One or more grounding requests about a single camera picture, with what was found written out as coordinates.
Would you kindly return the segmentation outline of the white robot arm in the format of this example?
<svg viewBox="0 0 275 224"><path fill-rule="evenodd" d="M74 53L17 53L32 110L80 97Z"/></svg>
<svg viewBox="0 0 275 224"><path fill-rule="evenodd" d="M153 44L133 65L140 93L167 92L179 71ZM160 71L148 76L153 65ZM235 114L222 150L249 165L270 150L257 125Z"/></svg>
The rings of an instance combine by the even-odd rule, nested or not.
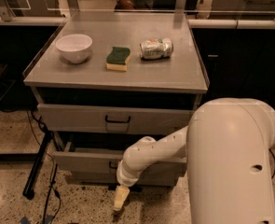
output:
<svg viewBox="0 0 275 224"><path fill-rule="evenodd" d="M192 224L275 224L269 149L275 110L256 99L220 98L196 110L183 129L128 147L117 167L114 209L157 161L186 150Z"/></svg>

